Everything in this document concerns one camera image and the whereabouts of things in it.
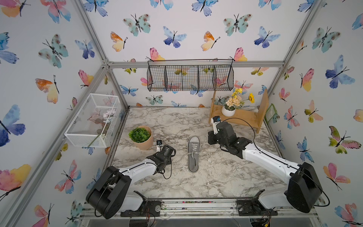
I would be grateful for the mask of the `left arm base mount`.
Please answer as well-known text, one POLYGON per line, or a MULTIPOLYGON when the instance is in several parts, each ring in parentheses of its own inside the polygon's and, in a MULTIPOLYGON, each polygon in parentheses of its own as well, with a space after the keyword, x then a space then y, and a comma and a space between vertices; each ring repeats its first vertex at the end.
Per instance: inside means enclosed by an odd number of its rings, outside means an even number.
POLYGON ((159 217, 162 202, 150 200, 138 191, 127 192, 120 208, 121 217, 159 217))

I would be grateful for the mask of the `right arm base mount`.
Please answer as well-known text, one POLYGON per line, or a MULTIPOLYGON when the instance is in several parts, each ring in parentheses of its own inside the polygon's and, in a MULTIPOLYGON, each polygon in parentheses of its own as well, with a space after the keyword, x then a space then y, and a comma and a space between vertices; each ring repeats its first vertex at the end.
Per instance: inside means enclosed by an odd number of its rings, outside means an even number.
POLYGON ((236 201, 236 209, 239 216, 277 216, 278 212, 266 209, 260 202, 259 197, 265 191, 260 190, 256 195, 236 201))

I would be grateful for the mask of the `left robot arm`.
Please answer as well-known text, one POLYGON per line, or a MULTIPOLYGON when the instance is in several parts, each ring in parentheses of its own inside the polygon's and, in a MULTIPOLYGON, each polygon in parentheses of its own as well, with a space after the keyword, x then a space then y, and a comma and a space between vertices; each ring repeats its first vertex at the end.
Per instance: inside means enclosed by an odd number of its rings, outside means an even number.
POLYGON ((96 217, 110 219, 118 212, 141 211, 147 199, 130 187, 136 182, 156 174, 164 174, 172 164, 176 150, 169 145, 157 146, 157 152, 140 163, 126 168, 109 166, 86 196, 86 202, 94 209, 96 217))

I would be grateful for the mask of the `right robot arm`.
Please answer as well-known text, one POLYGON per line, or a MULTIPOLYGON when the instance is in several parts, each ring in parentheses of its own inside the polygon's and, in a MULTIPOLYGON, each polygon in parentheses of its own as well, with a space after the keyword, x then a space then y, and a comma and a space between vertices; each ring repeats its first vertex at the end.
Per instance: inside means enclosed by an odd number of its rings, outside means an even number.
POLYGON ((323 189, 311 164, 288 161, 258 147, 254 141, 237 137, 232 125, 221 121, 219 116, 213 117, 211 122, 213 130, 208 133, 210 145, 218 144, 221 150, 259 165, 287 185, 277 190, 260 190, 248 205, 242 206, 245 214, 254 210, 271 211, 277 207, 309 213, 317 205, 323 189))

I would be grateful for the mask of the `grey canvas sneaker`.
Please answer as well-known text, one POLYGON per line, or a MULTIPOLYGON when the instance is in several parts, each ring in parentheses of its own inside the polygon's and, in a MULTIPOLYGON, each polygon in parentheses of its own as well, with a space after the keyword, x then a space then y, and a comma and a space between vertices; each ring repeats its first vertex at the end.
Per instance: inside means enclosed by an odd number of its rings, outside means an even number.
POLYGON ((199 137, 191 137, 188 142, 188 169, 192 173, 196 173, 199 169, 200 149, 201 143, 199 137))

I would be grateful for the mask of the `white shoelace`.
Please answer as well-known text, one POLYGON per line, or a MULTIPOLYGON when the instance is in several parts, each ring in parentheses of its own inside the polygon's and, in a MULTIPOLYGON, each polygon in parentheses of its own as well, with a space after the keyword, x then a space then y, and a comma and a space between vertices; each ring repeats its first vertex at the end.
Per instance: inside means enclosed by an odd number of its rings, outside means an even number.
POLYGON ((186 154, 184 154, 184 155, 182 155, 179 159, 177 159, 177 160, 174 160, 174 159, 171 159, 171 163, 177 163, 177 162, 179 162, 179 161, 181 161, 181 160, 183 160, 184 159, 184 157, 187 157, 187 156, 191 156, 192 157, 192 159, 193 159, 193 161, 196 163, 197 161, 196 161, 196 158, 197 158, 197 155, 199 155, 201 152, 202 152, 202 149, 203 149, 203 147, 201 146, 201 144, 198 146, 198 148, 196 147, 196 146, 192 146, 192 151, 191 152, 189 152, 189 153, 186 153, 186 154))

